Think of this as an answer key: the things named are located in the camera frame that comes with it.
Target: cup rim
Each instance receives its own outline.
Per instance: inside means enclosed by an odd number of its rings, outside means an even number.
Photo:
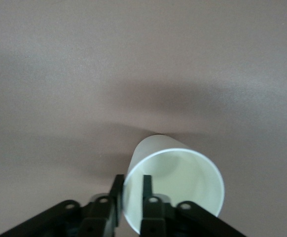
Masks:
[[[223,201],[224,201],[224,196],[225,196],[225,190],[224,190],[224,182],[223,182],[223,179],[222,179],[222,175],[220,173],[220,171],[218,170],[217,166],[208,158],[206,157],[205,155],[197,152],[197,151],[194,151],[192,149],[187,149],[187,148],[167,148],[167,149],[163,149],[163,150],[160,150],[160,151],[157,151],[157,152],[154,152],[148,156],[146,156],[145,158],[143,158],[141,161],[139,161],[131,170],[130,172],[128,173],[127,172],[127,176],[126,176],[126,179],[124,181],[124,186],[126,186],[128,184],[128,181],[130,179],[130,177],[132,176],[132,174],[135,172],[135,170],[137,169],[137,167],[139,165],[141,165],[143,162],[145,162],[146,160],[154,157],[154,156],[157,156],[159,154],[162,154],[162,153],[166,153],[166,152],[187,152],[187,153],[192,153],[194,155],[197,155],[199,156],[201,159],[205,160],[206,162],[208,162],[210,164],[210,166],[213,168],[213,170],[215,171],[215,173],[217,174],[217,177],[219,179],[219,183],[220,183],[220,186],[222,187],[222,199],[220,200],[220,203],[219,203],[219,206],[218,206],[218,209],[217,211],[215,212],[215,216],[217,217],[219,215],[219,213],[221,212],[221,209],[222,209],[222,205],[223,205]],[[139,230],[137,230],[137,228],[134,227],[133,223],[130,221],[127,213],[125,211],[123,211],[124,213],[124,216],[128,222],[128,224],[131,226],[131,228],[133,230],[135,230],[138,234],[140,233]]]

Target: paper cup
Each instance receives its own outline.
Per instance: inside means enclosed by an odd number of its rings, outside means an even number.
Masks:
[[[172,206],[188,200],[215,216],[220,213],[224,185],[215,164],[171,137],[153,135],[137,145],[124,182],[124,215],[138,234],[145,174],[152,175],[153,193],[167,195]]]

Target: gray surface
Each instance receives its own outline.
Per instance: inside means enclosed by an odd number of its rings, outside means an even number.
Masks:
[[[223,220],[287,236],[287,1],[0,0],[0,233],[154,133],[219,167]]]

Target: cup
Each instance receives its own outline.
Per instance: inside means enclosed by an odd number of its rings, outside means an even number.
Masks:
[[[124,215],[138,234],[144,175],[152,175],[153,193],[167,195],[172,206],[188,200],[215,216],[221,211],[224,185],[215,164],[171,137],[153,135],[137,145],[124,182]]]

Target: white cup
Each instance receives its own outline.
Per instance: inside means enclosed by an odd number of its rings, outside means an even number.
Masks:
[[[144,175],[152,175],[153,193],[167,195],[172,206],[188,200],[215,216],[221,211],[224,185],[215,164],[171,137],[153,135],[137,145],[124,182],[124,215],[138,234]]]

